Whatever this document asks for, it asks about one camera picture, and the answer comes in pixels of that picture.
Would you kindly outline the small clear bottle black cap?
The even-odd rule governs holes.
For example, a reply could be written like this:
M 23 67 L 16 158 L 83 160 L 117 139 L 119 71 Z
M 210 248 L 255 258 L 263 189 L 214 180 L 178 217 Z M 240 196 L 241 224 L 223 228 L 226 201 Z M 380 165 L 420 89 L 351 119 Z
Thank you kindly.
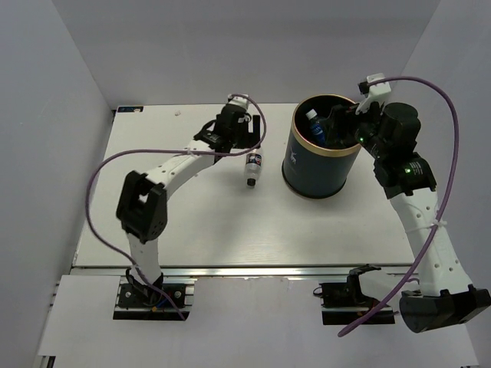
M 254 149 L 245 156 L 245 184 L 255 188 L 262 173 L 263 152 L 261 148 Z

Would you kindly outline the clear bottle blue label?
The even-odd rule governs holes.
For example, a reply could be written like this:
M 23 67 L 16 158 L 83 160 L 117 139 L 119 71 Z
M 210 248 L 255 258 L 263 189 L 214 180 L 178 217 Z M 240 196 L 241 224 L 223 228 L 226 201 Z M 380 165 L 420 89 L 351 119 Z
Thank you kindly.
M 312 134 L 313 142 L 320 147 L 328 146 L 328 124 L 326 119 L 320 117 L 316 110 L 310 109 L 305 116 L 308 118 L 309 129 Z

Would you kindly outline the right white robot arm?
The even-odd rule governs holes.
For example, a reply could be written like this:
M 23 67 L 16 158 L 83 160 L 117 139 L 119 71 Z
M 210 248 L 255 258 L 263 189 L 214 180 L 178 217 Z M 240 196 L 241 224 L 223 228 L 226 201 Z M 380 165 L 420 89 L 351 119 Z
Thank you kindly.
M 448 200 L 438 198 L 430 165 L 415 150 L 421 127 L 417 110 L 405 103 L 373 103 L 364 113 L 357 108 L 331 109 L 328 139 L 355 141 L 373 157 L 375 177 L 404 227 L 414 263 L 393 291 L 379 270 L 353 271 L 348 300 L 357 306 L 372 298 L 382 305 L 394 301 L 414 333 L 466 323 L 490 306 L 490 292 L 473 285 L 453 249 L 441 219 Z M 407 283 L 412 274 L 419 277 L 416 290 Z

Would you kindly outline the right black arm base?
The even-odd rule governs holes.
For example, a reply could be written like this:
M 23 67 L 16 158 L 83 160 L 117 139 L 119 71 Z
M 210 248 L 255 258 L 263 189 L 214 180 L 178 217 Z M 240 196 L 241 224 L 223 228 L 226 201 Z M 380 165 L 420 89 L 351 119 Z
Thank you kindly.
M 354 297 L 346 282 L 319 284 L 312 294 L 320 299 L 322 323 L 325 326 L 349 325 L 379 304 L 379 300 L 372 297 Z

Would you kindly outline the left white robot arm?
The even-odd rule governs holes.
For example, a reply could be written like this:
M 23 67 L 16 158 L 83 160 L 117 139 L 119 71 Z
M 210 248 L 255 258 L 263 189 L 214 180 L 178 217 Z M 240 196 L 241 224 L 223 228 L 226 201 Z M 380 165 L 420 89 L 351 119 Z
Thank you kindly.
M 133 262 L 126 278 L 144 305 L 153 306 L 163 297 L 158 238 L 168 222 L 171 196 L 198 173 L 230 156 L 233 149 L 249 152 L 261 145 L 264 116 L 251 115 L 248 108 L 244 100 L 232 98 L 181 153 L 145 173 L 126 175 L 116 217 L 126 233 Z

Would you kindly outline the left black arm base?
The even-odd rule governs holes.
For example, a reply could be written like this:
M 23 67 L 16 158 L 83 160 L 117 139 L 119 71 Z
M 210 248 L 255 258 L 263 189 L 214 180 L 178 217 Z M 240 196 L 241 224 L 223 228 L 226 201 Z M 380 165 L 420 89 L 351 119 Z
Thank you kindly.
M 155 286 L 168 296 L 135 281 L 126 270 L 120 279 L 114 305 L 114 320 L 185 321 L 193 304 L 194 285 L 189 282 L 167 282 L 161 275 Z

